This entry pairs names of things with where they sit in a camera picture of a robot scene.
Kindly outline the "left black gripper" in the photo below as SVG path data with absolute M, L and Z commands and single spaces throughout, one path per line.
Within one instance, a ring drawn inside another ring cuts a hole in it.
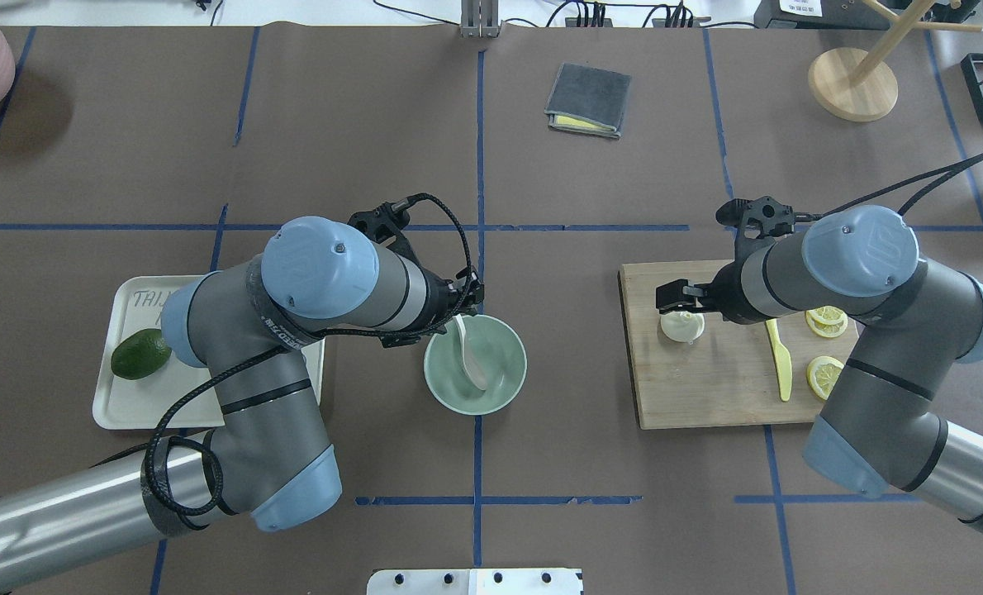
M 443 334 L 447 321 L 457 315 L 476 315 L 477 308 L 483 305 L 485 285 L 477 269 L 462 269 L 453 281 L 426 271 L 425 279 L 426 334 Z

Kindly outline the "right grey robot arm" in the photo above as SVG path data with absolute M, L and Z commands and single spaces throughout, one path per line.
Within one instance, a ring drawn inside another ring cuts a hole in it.
M 910 493 L 983 535 L 983 436 L 930 411 L 954 364 L 983 360 L 983 283 L 922 256 L 887 207 L 809 214 L 763 197 L 729 201 L 715 218 L 737 231 L 734 259 L 708 283 L 658 287 L 658 311 L 752 325 L 842 309 L 862 332 L 805 462 L 863 497 Z

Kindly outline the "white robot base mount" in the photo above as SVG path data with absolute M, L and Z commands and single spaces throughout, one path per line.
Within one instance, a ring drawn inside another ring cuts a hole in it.
M 581 569 L 382 569 L 367 594 L 583 594 Z

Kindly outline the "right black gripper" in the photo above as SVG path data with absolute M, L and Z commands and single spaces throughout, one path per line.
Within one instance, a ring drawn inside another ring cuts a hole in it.
M 655 308 L 669 312 L 718 312 L 726 321 L 744 324 L 744 298 L 737 264 L 727 264 L 708 283 L 676 279 L 655 289 Z

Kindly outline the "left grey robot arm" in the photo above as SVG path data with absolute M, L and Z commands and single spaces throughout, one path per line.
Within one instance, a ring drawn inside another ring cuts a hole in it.
M 354 226 L 300 217 L 249 263 L 171 294 L 172 354 L 211 380 L 145 447 L 0 497 L 0 594 L 224 517 L 274 532 L 329 511 L 343 487 L 302 348 L 329 335 L 408 344 L 476 285 L 472 266 L 447 281 Z

